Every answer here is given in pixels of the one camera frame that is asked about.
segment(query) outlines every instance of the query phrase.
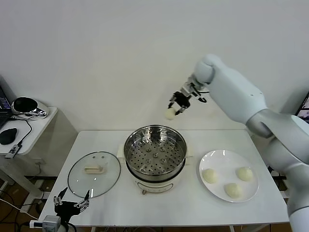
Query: floor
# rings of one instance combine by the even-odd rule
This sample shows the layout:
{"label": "floor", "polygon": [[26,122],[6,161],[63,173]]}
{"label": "floor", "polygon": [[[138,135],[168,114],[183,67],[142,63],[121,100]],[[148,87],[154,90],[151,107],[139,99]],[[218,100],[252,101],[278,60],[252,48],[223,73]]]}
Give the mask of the floor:
{"label": "floor", "polygon": [[[42,185],[41,189],[44,191],[51,191],[55,181],[53,180],[45,180],[44,184]],[[283,188],[283,184],[277,183],[277,186],[279,188]],[[5,192],[7,192],[13,199],[14,202],[12,202],[12,199],[10,199],[9,196],[6,194],[2,194],[0,197],[10,203],[14,203],[15,206],[22,205],[22,203],[25,201],[28,192],[25,191],[22,187],[20,187],[18,184],[14,184],[12,186],[7,186],[5,189]],[[44,206],[44,203],[39,204],[39,210],[42,210]],[[22,226],[21,230],[18,231],[18,227],[16,226],[14,228],[14,222],[16,222],[21,225],[24,222],[30,221],[31,217],[20,213],[13,209],[12,212],[8,215],[8,213],[11,211],[12,207],[2,201],[0,201],[0,232],[41,232],[42,229],[30,229],[27,226]],[[39,214],[37,213],[35,209],[35,205],[32,205],[29,213],[35,217],[39,217]],[[234,226],[235,232],[241,232],[242,228],[245,228],[245,226]],[[83,227],[81,228],[84,232],[90,232],[90,227]],[[96,232],[230,232],[228,226],[222,226],[222,227],[160,227],[160,228],[121,228],[121,227],[110,227],[110,228],[96,228]],[[271,226],[267,226],[260,230],[260,232],[292,232],[290,224],[284,223],[284,224],[273,224]]]}

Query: computer mouse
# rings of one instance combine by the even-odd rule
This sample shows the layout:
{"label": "computer mouse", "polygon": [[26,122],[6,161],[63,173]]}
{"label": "computer mouse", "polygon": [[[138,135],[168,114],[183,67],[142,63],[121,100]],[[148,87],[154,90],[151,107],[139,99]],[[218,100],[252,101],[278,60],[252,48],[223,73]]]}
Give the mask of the computer mouse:
{"label": "computer mouse", "polygon": [[4,130],[0,133],[0,144],[7,145],[14,142],[17,134],[17,128]]}

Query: glass lid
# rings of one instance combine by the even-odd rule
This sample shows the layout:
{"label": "glass lid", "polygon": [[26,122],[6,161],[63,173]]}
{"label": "glass lid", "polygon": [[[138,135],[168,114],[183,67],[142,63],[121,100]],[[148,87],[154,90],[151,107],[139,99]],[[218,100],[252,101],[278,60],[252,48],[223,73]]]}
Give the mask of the glass lid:
{"label": "glass lid", "polygon": [[73,194],[94,198],[109,191],[120,175],[120,163],[109,152],[98,151],[85,155],[70,170],[68,186]]}

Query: small side table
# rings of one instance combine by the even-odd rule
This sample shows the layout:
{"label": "small side table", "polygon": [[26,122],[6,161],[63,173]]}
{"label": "small side table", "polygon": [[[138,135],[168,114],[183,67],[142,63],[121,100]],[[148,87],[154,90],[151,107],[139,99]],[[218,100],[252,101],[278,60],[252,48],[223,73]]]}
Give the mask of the small side table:
{"label": "small side table", "polygon": [[[41,134],[44,132],[46,127],[49,125],[51,120],[57,113],[56,107],[49,107],[50,114],[40,120],[29,120],[28,123],[32,126],[32,132],[23,140],[22,148],[19,150],[17,155],[24,156],[30,152],[33,148]],[[25,134],[30,130],[29,126],[25,121],[8,121],[0,130],[0,133],[9,128],[17,128],[18,132],[16,135],[16,143],[18,143]],[[14,164],[14,159],[5,159],[5,155],[10,151],[14,144],[9,145],[0,145],[0,170],[2,170],[6,175],[8,175],[12,180],[17,182],[20,186],[26,189],[29,192],[29,196],[27,197],[25,204],[31,204],[34,199],[47,199],[48,193],[45,193],[43,196],[43,192],[39,189],[42,185],[43,181],[38,180],[35,184],[32,184],[28,179],[24,177],[24,175],[20,172],[19,168]],[[30,205],[26,205],[22,207],[22,210],[28,211]]]}

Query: robotic arm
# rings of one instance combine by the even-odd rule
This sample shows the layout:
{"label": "robotic arm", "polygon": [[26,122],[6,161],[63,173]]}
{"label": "robotic arm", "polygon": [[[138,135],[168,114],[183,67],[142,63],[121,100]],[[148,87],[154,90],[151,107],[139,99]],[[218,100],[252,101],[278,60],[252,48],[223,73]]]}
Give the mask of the robotic arm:
{"label": "robotic arm", "polygon": [[85,198],[80,202],[67,202],[62,198],[66,193],[68,187],[62,190],[58,196],[54,197],[55,213],[56,216],[47,215],[43,221],[32,220],[29,224],[30,228],[42,228],[43,232],[68,232],[69,220],[74,215],[79,215],[89,206],[89,191]]}
{"label": "robotic arm", "polygon": [[[215,55],[207,55],[197,63],[194,73],[170,99],[169,113],[183,113],[191,97],[206,102],[200,94],[205,87],[230,119],[245,124],[261,137],[273,136],[262,155],[291,183],[288,214],[293,231],[308,231],[309,124],[296,116],[269,110],[263,93]],[[175,102],[180,106],[178,111],[172,108]]]}

